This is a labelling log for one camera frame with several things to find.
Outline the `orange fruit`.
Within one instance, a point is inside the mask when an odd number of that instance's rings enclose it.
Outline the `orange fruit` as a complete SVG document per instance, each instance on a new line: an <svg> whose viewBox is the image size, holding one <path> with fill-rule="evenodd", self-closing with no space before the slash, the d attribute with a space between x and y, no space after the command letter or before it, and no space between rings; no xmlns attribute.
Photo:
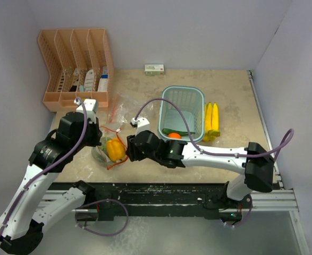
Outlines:
<svg viewBox="0 0 312 255"><path fill-rule="evenodd" d="M109 140L106 143L106 150L110 160L113 162L121 160L126 156L124 144L118 138Z"/></svg>

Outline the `clear zip bag orange zipper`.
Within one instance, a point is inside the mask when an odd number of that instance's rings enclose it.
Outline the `clear zip bag orange zipper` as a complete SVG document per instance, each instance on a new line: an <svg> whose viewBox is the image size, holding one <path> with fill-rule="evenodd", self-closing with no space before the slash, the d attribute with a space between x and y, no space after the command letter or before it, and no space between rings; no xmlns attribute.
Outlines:
<svg viewBox="0 0 312 255"><path fill-rule="evenodd" d="M125 145L125 143L123 142L122 137L120 136L120 133L122 131L122 127L120 124L116 124L116 123L108 123L105 125L101 125L99 127L99 129L102 131L103 136L107 136L110 137L111 139L114 138L118 138L125 147L125 154L126 154L126 150L127 150L127 146ZM103 151L98 149L98 146L92 148L92 156L98 161L100 162L107 170L110 170L118 165L121 165L123 163L125 163L129 158L126 155L123 159L118 160L118 161L111 161L108 153L104 153Z"/></svg>

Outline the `yellow banana bunch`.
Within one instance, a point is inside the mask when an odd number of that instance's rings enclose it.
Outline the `yellow banana bunch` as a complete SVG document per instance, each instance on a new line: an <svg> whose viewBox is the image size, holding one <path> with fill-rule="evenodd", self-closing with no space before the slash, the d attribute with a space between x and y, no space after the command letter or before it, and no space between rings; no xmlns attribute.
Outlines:
<svg viewBox="0 0 312 255"><path fill-rule="evenodd" d="M205 133L203 141L214 141L220 136L220 114L217 103L207 103L205 104L204 111L204 125Z"/></svg>

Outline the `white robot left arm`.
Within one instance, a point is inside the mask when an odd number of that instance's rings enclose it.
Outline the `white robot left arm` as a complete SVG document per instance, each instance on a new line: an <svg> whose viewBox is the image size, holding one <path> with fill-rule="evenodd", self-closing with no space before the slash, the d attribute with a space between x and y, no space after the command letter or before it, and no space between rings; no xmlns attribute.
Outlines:
<svg viewBox="0 0 312 255"><path fill-rule="evenodd" d="M38 205L66 164L83 147L95 147L102 136L93 110L76 110L60 119L57 129L36 144L25 176L0 217L0 249L8 254L30 254L46 232L71 210L90 208L95 188L77 181L43 209Z"/></svg>

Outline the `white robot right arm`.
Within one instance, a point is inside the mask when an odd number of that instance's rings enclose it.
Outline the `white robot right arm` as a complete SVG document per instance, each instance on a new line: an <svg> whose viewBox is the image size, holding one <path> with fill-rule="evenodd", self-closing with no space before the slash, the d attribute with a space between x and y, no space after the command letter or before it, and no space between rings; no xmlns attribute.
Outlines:
<svg viewBox="0 0 312 255"><path fill-rule="evenodd" d="M145 130L127 137L127 156L132 162L148 158L167 168L203 166L237 173L222 194L228 208L234 208L253 191L273 190L274 159L255 142L240 148L199 147L192 142L164 141Z"/></svg>

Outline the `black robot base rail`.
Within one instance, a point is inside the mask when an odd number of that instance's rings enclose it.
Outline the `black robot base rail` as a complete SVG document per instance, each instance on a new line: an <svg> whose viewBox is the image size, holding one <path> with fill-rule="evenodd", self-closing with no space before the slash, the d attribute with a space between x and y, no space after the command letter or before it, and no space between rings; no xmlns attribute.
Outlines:
<svg viewBox="0 0 312 255"><path fill-rule="evenodd" d="M73 183L86 196L99 221L114 217L203 217L239 222L252 207L251 196L241 201L223 198L225 184L190 183Z"/></svg>

